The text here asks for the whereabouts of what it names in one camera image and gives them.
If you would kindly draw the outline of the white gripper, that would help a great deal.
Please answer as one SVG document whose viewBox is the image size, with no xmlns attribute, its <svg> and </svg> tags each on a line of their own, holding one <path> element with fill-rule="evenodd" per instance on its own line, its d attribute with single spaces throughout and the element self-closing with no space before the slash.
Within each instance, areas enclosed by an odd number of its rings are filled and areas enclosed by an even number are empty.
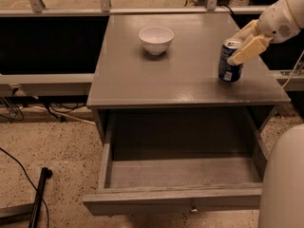
<svg viewBox="0 0 304 228">
<path fill-rule="evenodd" d="M 301 31 L 301 0 L 278 0 L 232 36 L 244 42 L 227 63 L 238 66 L 264 52 L 272 41 L 283 43 Z"/>
</svg>

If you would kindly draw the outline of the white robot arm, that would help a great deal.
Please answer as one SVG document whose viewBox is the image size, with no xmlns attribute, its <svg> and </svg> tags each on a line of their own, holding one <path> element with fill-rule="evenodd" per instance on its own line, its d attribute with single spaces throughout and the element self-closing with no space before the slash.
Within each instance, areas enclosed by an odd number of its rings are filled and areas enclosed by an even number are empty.
<svg viewBox="0 0 304 228">
<path fill-rule="evenodd" d="M 242 45 L 228 58 L 239 65 L 285 42 L 304 28 L 304 0 L 278 0 L 235 37 Z M 276 141 L 264 173 L 258 228 L 304 228 L 304 124 Z"/>
</svg>

